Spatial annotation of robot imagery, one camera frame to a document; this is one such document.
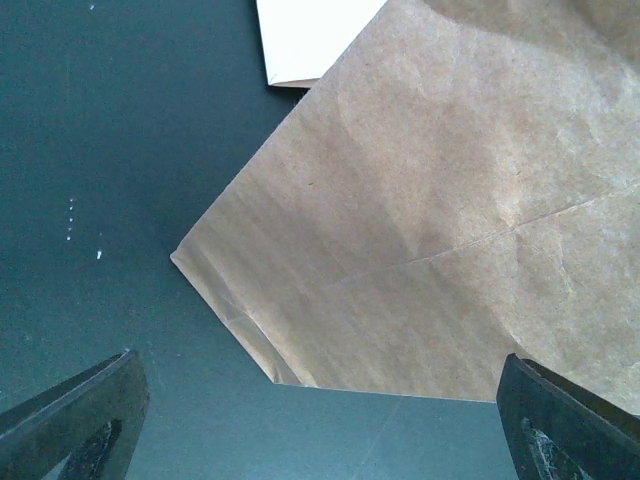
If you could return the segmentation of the large brown paper bag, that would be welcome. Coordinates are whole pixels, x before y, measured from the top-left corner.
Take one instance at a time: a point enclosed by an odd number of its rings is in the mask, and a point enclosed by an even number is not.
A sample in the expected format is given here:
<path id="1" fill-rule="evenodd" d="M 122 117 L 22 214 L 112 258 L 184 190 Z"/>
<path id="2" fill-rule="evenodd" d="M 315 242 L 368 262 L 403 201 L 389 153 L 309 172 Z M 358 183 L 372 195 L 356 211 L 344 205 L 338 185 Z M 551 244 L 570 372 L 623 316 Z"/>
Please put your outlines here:
<path id="1" fill-rule="evenodd" d="M 637 412 L 638 3 L 386 3 L 172 261 L 276 383 Z"/>

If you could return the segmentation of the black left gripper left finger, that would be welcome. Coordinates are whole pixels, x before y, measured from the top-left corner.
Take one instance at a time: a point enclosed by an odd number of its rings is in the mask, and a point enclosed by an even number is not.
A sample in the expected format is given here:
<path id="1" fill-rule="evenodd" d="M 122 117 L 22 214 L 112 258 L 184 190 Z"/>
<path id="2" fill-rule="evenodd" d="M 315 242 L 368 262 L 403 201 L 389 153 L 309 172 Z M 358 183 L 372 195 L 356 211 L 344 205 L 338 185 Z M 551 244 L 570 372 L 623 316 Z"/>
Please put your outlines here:
<path id="1" fill-rule="evenodd" d="M 1 477 L 126 477 L 149 407 L 139 353 L 129 350 L 1 414 Z"/>

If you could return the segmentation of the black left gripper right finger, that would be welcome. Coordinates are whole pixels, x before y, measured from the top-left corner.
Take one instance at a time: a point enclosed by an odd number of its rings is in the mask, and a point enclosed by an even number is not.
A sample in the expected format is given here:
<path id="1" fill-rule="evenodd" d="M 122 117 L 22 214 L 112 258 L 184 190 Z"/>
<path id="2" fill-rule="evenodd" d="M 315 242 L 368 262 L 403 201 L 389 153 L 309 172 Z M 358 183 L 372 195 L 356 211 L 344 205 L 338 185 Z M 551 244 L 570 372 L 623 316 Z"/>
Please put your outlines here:
<path id="1" fill-rule="evenodd" d="M 537 362 L 508 355 L 496 401 L 520 479 L 639 477 L 639 418 Z"/>

